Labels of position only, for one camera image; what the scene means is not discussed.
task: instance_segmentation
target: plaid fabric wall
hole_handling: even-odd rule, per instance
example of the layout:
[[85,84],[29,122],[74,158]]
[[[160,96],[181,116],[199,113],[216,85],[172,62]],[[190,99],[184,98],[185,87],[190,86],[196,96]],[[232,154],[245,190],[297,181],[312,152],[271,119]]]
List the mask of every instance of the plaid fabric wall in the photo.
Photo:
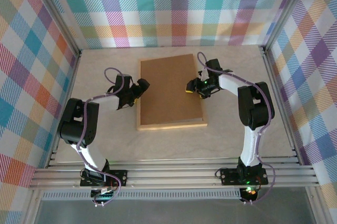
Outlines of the plaid fabric wall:
[[55,0],[82,48],[262,44],[285,2]]
[[20,220],[74,62],[41,0],[0,0],[0,224]]
[[300,0],[272,54],[296,140],[337,223],[337,0]]

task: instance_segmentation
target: robotic arm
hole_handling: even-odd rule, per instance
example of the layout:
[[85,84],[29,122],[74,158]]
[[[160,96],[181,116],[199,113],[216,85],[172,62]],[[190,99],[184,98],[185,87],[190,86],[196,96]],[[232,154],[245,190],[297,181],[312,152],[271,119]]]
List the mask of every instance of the robotic arm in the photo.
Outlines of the robotic arm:
[[[197,92],[200,98],[206,99],[220,90],[230,91],[238,98],[239,116],[244,125],[244,144],[237,168],[232,171],[225,168],[221,171],[222,184],[268,184],[265,169],[262,168],[258,156],[258,137],[269,119],[267,104],[262,94],[254,86],[228,74],[232,72],[231,70],[222,70],[218,59],[209,60],[205,65],[207,71],[199,71],[200,77],[188,82],[186,92]],[[271,118],[274,118],[275,111],[267,84],[259,82],[256,85],[267,97],[271,108]]]
[[[77,144],[84,131],[85,102],[75,98],[69,99],[58,125],[57,133],[60,138],[71,145],[86,161],[85,168],[81,171],[80,186],[100,187],[100,189],[91,191],[94,202],[96,202],[96,198],[100,198],[102,195],[112,197],[113,193],[108,195],[109,192],[114,187],[125,186],[127,178],[126,170],[110,170],[108,160],[103,158],[93,143],[96,136],[98,113],[133,106],[150,85],[145,79],[139,79],[137,83],[138,85],[133,83],[131,76],[119,74],[116,77],[115,85],[108,89],[106,96],[103,96],[104,98],[97,99],[95,102],[88,102],[86,106],[86,130],[79,148]],[[119,91],[115,95],[109,95],[111,91],[116,92],[117,90]],[[117,177],[121,184],[118,184],[113,176]]]

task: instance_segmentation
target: black mounting plate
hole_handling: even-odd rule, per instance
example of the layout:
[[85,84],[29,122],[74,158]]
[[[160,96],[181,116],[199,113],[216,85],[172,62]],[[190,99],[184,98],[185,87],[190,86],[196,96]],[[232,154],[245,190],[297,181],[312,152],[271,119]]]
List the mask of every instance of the black mounting plate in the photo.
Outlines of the black mounting plate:
[[[126,181],[127,181],[127,170],[108,170],[106,173],[114,175],[120,179],[122,182],[122,186],[126,186]],[[89,187],[101,187],[102,185],[99,185],[95,183],[95,181],[88,180],[88,179],[81,179],[80,186],[89,186]],[[106,176],[106,181],[105,181],[105,186],[113,186],[117,187],[118,182],[111,178]]]
[[[261,185],[268,184],[268,177],[266,174],[265,169],[261,169],[261,172],[257,176],[260,178]],[[240,185],[247,185],[250,186],[259,186],[260,181],[255,177],[250,180],[242,181],[240,179],[239,173],[237,172],[237,169],[221,169],[220,170],[220,179],[221,179],[221,185],[223,186],[240,186]]]

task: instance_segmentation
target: metal vent grille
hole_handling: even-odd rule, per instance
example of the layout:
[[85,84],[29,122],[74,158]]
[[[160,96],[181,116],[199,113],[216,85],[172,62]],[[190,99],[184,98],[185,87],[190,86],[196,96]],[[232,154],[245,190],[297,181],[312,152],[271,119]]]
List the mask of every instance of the metal vent grille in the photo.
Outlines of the metal vent grille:
[[[142,200],[188,200],[188,199],[240,199],[239,189],[184,189],[184,190],[122,190],[116,199]],[[86,200],[90,199],[88,190],[49,190],[43,200]]]

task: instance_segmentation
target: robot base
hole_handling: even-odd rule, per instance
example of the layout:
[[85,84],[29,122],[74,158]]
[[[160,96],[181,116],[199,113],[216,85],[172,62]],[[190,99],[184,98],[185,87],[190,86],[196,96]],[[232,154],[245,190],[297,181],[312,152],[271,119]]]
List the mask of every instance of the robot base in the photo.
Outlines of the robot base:
[[220,179],[223,186],[259,186],[268,184],[268,177],[265,169],[260,169],[256,176],[240,179],[237,169],[221,169]]
[[[80,182],[81,187],[117,187],[118,182],[111,178],[106,176],[105,181],[102,180],[102,178],[95,177],[92,174],[95,172],[89,171],[87,169],[84,169],[86,172],[85,175],[83,175],[84,172],[82,172],[82,179]],[[105,173],[114,175],[119,178],[121,181],[121,186],[126,186],[126,181],[127,181],[127,170],[106,170]]]

